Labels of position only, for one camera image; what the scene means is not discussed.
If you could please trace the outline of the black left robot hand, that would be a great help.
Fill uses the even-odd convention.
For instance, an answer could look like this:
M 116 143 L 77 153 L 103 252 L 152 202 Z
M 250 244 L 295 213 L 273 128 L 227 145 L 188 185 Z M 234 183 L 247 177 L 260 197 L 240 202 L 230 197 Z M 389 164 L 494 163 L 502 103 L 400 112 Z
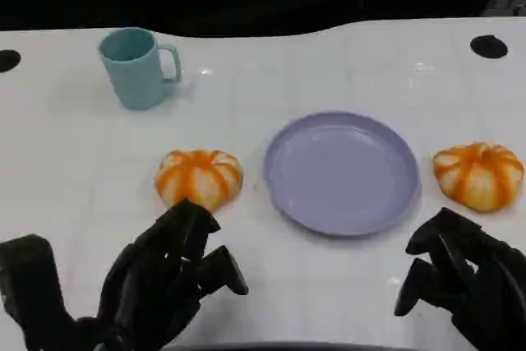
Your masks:
M 183 200 L 118 255 L 106 275 L 93 318 L 78 320 L 78 350 L 161 350 L 223 287 L 246 295 L 247 282 L 226 246 L 210 253 L 219 231 L 204 207 Z

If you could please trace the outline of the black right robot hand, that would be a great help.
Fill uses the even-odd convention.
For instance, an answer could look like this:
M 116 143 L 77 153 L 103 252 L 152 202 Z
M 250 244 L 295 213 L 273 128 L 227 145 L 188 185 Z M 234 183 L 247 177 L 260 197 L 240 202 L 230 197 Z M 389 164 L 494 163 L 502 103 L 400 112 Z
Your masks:
M 406 252 L 415 259 L 396 316 L 424 301 L 450 312 L 478 350 L 525 348 L 525 255 L 519 249 L 444 207 L 414 232 Z

